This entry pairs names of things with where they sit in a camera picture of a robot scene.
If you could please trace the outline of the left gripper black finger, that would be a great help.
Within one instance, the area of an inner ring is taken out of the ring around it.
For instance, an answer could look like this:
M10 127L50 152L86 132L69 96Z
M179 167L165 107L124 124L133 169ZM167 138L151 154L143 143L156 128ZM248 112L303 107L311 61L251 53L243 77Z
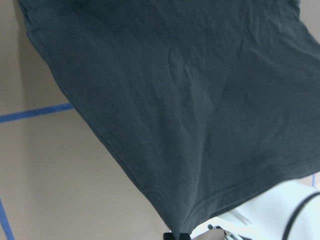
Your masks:
M190 240L191 237L188 233L180 233L175 236L172 232L165 232L163 234L163 240Z

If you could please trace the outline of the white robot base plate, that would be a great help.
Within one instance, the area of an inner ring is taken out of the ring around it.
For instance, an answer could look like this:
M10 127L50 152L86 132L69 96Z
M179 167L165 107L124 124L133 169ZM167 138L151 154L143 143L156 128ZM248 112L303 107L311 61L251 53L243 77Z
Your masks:
M283 177L264 193L198 225L193 240L208 240L221 227L227 239L318 240L320 238L320 174Z

